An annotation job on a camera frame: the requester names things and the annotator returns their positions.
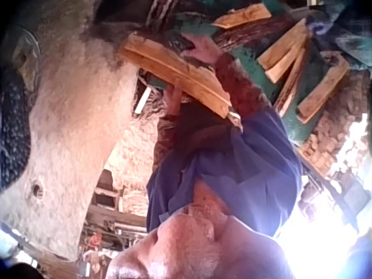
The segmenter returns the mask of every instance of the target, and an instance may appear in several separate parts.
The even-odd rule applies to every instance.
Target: hole
[[[36,197],[37,199],[42,199],[44,197],[44,190],[42,186],[35,184],[32,186],[31,190],[32,190],[34,197]]]

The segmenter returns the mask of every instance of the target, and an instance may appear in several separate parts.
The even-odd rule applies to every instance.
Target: blue shirt
[[[160,226],[192,202],[200,177],[251,229],[274,236],[289,218],[301,190],[301,163],[279,115],[264,108],[234,127],[227,150],[195,151],[180,179],[175,151],[151,175],[147,185],[147,230]]]

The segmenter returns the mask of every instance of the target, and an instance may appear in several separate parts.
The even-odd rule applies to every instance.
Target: hand
[[[167,105],[167,115],[178,115],[181,107],[182,90],[177,85],[174,87],[168,84],[164,90],[164,97]]]
[[[195,48],[183,51],[181,56],[194,57],[204,63],[214,66],[219,57],[223,54],[223,51],[210,37],[200,37],[187,33],[182,33],[182,36],[191,41],[195,45]]]

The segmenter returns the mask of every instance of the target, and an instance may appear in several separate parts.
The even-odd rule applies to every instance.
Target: man
[[[214,67],[243,132],[168,87],[147,185],[150,233],[112,260],[106,278],[291,278],[270,237],[293,210],[300,161],[239,62],[210,38],[184,37],[195,48],[183,55]]]

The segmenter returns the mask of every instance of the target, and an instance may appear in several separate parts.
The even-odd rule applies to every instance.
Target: split log
[[[305,46],[300,49],[283,89],[280,91],[280,94],[274,103],[274,108],[280,117],[283,117],[296,95],[299,80],[301,79],[307,61],[308,51],[309,43],[306,43]]]
[[[349,68],[349,63],[340,52],[324,51],[321,54],[325,59],[338,61],[329,69],[321,83],[299,104],[298,118],[303,124],[306,124],[323,107]]]
[[[212,25],[228,29],[247,22],[254,22],[255,20],[265,19],[268,17],[271,17],[271,13],[267,10],[263,3],[259,3],[219,17]]]
[[[282,59],[270,70],[265,73],[268,78],[273,82],[277,83],[284,73],[291,67],[293,61],[299,54],[300,49],[304,46],[307,40],[307,34],[302,34],[298,38],[298,42],[292,46],[292,48],[283,56]]]
[[[118,55],[168,83],[177,84],[219,116],[227,116],[230,96],[210,70],[195,67],[163,45],[135,34],[128,37]]]
[[[228,29],[214,38],[223,51],[230,51],[239,45],[250,44],[264,37],[270,37],[294,25],[290,15],[273,16]]]
[[[274,67],[298,42],[298,38],[303,35],[310,35],[310,31],[305,26],[305,19],[299,21],[293,28],[285,33],[278,41],[269,47],[258,58],[265,71]]]

